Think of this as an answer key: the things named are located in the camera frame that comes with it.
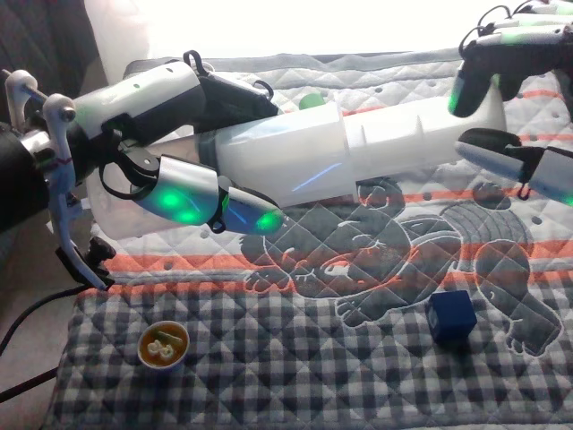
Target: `bowl of soup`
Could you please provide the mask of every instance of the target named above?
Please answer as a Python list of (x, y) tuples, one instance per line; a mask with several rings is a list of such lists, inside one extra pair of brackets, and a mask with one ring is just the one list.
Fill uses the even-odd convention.
[(189, 349), (189, 333), (175, 321), (150, 325), (137, 342), (137, 356), (147, 367), (167, 370), (181, 363)]

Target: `blue block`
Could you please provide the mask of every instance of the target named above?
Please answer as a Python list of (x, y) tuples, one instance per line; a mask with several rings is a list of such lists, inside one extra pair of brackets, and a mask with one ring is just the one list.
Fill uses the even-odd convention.
[(461, 343), (477, 324), (467, 291), (434, 293), (426, 303), (430, 332), (437, 343)]

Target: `robotic hand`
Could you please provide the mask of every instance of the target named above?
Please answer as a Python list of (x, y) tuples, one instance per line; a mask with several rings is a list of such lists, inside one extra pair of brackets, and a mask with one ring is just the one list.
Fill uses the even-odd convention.
[[(183, 62), (76, 100), (44, 95), (23, 70), (3, 73), (11, 125), (0, 124), (0, 231), (48, 208), (60, 245), (56, 254), (75, 280), (102, 289), (113, 283), (100, 265), (113, 248), (92, 239), (91, 248), (103, 256), (83, 256), (69, 231), (70, 220), (81, 212), (72, 190), (96, 169), (110, 194), (181, 226), (206, 223), (215, 233), (246, 234), (269, 234), (282, 226), (284, 215), (269, 197), (241, 188), (213, 168), (146, 150), (182, 125), (205, 132), (278, 113), (264, 91), (207, 73), (194, 51)], [(42, 113), (27, 120), (30, 97), (42, 104)], [(129, 193), (104, 182), (110, 164), (131, 183)]]
[[(483, 26), (488, 12), (459, 47), (464, 62), (449, 101), (449, 112), (454, 116), (472, 115), (481, 105), (492, 78), (497, 79), (507, 101), (517, 96), (528, 76), (555, 69), (573, 75), (572, 3), (530, 0), (513, 14), (506, 6), (498, 7), (506, 10), (508, 18)], [(465, 46), (474, 30), (478, 31), (478, 38)], [(522, 146), (515, 134), (491, 129), (464, 132), (456, 143), (456, 151), (482, 168), (520, 182), (518, 197), (523, 200), (534, 190), (573, 205), (571, 151)]]

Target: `bolt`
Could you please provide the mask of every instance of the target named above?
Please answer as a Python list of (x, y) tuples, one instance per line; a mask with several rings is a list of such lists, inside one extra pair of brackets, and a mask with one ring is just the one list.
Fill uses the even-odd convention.
[(60, 117), (62, 118), (62, 121), (65, 121), (66, 123), (71, 123), (75, 118), (75, 110), (73, 110), (71, 107), (64, 107), (62, 109)]

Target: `quilted blanket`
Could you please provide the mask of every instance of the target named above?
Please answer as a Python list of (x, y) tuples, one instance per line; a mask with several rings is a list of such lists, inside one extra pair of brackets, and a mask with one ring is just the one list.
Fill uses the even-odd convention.
[[(348, 114), (446, 95), (459, 66), (453, 51), (330, 60), (211, 63), (270, 83), (285, 111), (318, 91)], [(524, 144), (571, 147), (552, 74), (506, 111)], [(573, 209), (465, 161), (357, 186), (359, 203), (287, 208), (273, 236), (112, 241), (118, 285), (78, 299), (44, 427), (572, 428)], [(477, 325), (442, 348), (424, 303), (461, 289)], [(137, 340), (165, 319), (191, 347), (158, 374)]]

